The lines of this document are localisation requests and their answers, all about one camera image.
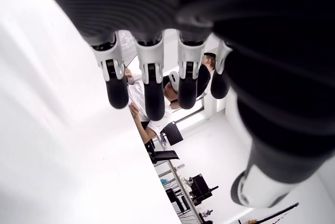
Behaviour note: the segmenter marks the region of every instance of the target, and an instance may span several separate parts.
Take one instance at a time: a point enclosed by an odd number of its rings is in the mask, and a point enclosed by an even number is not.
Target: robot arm
[[[333,155],[333,0],[56,1],[92,46],[115,108],[128,102],[115,32],[133,34],[152,120],[164,114],[162,31],[179,31],[178,100],[186,109],[195,102],[208,35],[229,41],[220,43],[211,92],[222,98],[232,86],[253,138],[247,169],[232,187],[236,203],[271,207]]]

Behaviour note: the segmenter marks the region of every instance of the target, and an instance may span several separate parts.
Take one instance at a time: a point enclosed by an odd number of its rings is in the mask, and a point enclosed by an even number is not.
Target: person
[[[199,68],[198,82],[197,82],[197,97],[201,96],[204,91],[208,92],[206,89],[211,77],[213,75],[213,70],[215,69],[215,58],[214,53],[206,52],[202,58],[201,66]],[[164,86],[170,81],[169,76],[163,78]],[[179,109],[180,105],[178,100],[171,101],[170,107],[173,110]]]
[[[164,116],[161,120],[152,121],[146,113],[142,76],[132,74],[128,68],[125,68],[125,76],[128,82],[129,110],[140,133],[141,139],[143,143],[146,144],[154,136],[159,136],[163,128],[170,122],[172,117],[170,103],[171,101],[178,99],[178,94],[174,91],[171,82],[168,82],[164,86]]]
[[[207,67],[209,72],[215,69],[216,55],[214,53],[206,52],[202,58],[201,64]]]

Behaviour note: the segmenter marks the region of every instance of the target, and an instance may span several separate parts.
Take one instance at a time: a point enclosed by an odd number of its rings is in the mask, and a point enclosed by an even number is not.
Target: dark hair
[[[215,69],[215,58],[216,55],[214,53],[210,53],[210,52],[206,52],[204,54],[205,56],[209,57],[210,59],[210,67],[213,68],[213,70]]]

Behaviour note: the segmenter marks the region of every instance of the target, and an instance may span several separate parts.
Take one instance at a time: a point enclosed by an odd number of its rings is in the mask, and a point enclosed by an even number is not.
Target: human hand
[[[125,77],[128,79],[132,78],[132,73],[128,68],[125,68]]]
[[[133,104],[133,103],[130,103],[129,109],[130,109],[130,113],[132,115],[132,118],[134,120],[139,119],[139,117],[138,117],[138,111],[139,111],[139,109],[137,108],[137,106],[135,104]]]

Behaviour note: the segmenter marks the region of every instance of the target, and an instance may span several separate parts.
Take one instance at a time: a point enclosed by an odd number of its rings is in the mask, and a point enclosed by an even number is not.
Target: white shirt
[[[128,79],[128,84],[129,103],[133,102],[138,107],[138,116],[141,122],[149,121],[148,127],[156,133],[157,137],[159,137],[160,132],[170,122],[172,117],[170,101],[164,96],[164,116],[159,121],[152,121],[146,113],[146,104],[144,100],[144,83],[142,80],[142,76],[138,74],[133,74],[132,78]]]

